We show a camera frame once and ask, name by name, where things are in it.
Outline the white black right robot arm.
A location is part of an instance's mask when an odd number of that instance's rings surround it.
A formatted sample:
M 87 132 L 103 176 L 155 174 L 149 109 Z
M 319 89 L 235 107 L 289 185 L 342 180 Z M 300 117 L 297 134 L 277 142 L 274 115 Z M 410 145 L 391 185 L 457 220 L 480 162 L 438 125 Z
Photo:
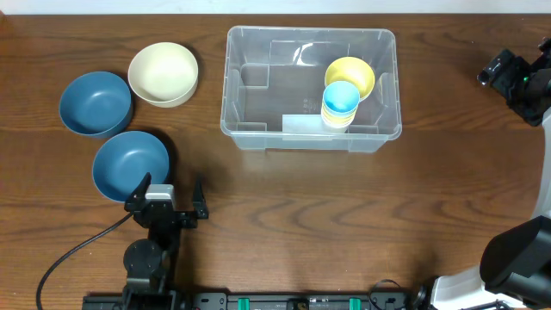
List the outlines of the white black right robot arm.
M 492 59 L 478 81 L 496 90 L 509 109 L 550 139 L 550 43 L 528 63 L 508 49 Z M 453 276 L 439 276 L 420 293 L 426 309 L 543 309 L 550 306 L 550 150 L 530 220 L 494 237 L 480 264 Z

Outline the yellow cup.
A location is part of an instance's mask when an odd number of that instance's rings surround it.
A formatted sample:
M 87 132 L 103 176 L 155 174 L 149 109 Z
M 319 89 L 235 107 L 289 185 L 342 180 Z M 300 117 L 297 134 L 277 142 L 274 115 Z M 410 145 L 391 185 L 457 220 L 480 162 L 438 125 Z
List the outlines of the yellow cup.
M 341 124 L 352 122 L 356 116 L 356 111 L 357 108 L 354 108 L 347 112 L 336 112 L 323 105 L 321 108 L 321 115 L 326 121 L 330 123 Z
M 346 123 L 348 121 L 351 121 L 351 123 L 352 123 L 352 121 L 355 118 L 354 115 L 349 115 L 349 116 L 346 116 L 346 117 L 340 117 L 340 116 L 327 115 L 327 114 L 322 114 L 321 117 L 322 117 L 322 120 L 326 119 L 328 122 L 333 123 L 335 125 Z

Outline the yellow small bowl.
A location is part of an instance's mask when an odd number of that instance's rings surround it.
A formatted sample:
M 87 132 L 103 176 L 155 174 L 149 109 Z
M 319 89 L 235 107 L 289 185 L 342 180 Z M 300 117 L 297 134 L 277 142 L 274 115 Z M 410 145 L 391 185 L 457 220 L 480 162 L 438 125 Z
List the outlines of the yellow small bowl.
M 342 57 L 330 63 L 325 71 L 325 86 L 337 81 L 345 81 L 356 86 L 360 101 L 363 101 L 375 87 L 375 71 L 362 59 Z

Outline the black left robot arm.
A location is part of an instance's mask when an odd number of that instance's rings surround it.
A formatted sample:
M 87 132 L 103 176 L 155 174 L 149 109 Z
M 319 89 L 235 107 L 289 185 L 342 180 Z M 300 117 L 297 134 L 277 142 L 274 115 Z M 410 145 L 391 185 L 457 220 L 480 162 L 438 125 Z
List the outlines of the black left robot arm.
M 130 244 L 124 253 L 127 284 L 121 309 L 189 308 L 189 298 L 176 288 L 174 276 L 181 232 L 197 228 L 199 220 L 209 217 L 200 180 L 195 181 L 192 207 L 191 211 L 176 210 L 174 187 L 153 184 L 149 173 L 126 199 L 124 209 L 148 235 Z

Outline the light blue plastic cup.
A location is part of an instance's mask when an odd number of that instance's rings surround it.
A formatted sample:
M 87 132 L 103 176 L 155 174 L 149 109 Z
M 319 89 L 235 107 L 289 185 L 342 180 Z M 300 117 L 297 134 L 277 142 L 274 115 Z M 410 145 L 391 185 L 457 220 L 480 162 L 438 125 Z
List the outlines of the light blue plastic cup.
M 322 106 L 334 115 L 350 115 L 360 102 L 358 88 L 346 81 L 337 81 L 325 87 Z

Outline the dark blue bowl front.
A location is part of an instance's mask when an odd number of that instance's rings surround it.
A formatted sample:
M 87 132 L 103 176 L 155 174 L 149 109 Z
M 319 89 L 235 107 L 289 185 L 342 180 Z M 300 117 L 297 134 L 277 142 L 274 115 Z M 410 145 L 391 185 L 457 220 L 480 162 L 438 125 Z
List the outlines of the dark blue bowl front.
M 164 183 L 170 174 L 170 155 L 157 136 L 143 131 L 115 135 L 100 147 L 92 165 L 96 188 L 114 202 L 124 202 L 146 173 L 152 184 Z

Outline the dark blue bowl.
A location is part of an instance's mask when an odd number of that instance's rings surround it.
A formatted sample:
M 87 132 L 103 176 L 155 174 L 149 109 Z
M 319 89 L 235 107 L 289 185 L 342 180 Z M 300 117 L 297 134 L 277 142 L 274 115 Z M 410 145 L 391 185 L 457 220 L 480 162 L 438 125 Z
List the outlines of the dark blue bowl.
M 113 137 L 132 120 L 130 89 L 114 73 L 86 73 L 65 88 L 59 99 L 59 117 L 73 133 L 98 139 Z
M 157 136 L 143 131 L 115 135 L 100 147 L 92 165 L 96 188 L 114 202 L 124 202 L 146 173 L 152 184 L 164 183 L 170 174 L 170 155 Z

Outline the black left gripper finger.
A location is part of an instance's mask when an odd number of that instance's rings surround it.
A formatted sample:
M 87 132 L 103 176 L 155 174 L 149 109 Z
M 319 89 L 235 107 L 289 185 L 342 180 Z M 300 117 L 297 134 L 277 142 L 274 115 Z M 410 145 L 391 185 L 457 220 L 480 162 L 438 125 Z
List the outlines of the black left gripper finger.
M 139 185 L 134 189 L 130 196 L 126 199 L 126 203 L 141 203 L 145 199 L 145 194 L 151 184 L 152 176 L 147 172 Z
M 192 195 L 192 204 L 196 212 L 205 212 L 206 211 L 206 201 L 204 198 L 201 179 L 197 177 L 195 179 L 195 186 Z

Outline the clear plastic storage container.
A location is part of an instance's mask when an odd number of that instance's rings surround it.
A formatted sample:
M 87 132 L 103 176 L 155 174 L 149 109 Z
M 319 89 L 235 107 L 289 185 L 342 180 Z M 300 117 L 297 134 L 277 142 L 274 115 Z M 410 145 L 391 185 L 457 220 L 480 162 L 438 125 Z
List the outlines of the clear plastic storage container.
M 356 57 L 375 87 L 339 133 L 320 112 L 325 72 Z M 242 150 L 376 152 L 402 132 L 394 34 L 383 28 L 235 26 L 227 33 L 220 129 Z

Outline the cream white plastic cup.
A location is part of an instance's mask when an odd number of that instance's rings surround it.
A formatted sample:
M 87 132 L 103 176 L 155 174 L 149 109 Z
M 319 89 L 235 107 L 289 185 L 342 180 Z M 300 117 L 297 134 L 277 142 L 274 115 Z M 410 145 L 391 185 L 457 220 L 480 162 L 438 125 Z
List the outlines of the cream white plastic cup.
M 328 122 L 326 119 L 323 119 L 322 123 L 323 123 L 323 129 L 327 133 L 345 133 L 348 130 L 351 124 L 351 121 L 335 125 L 333 123 Z

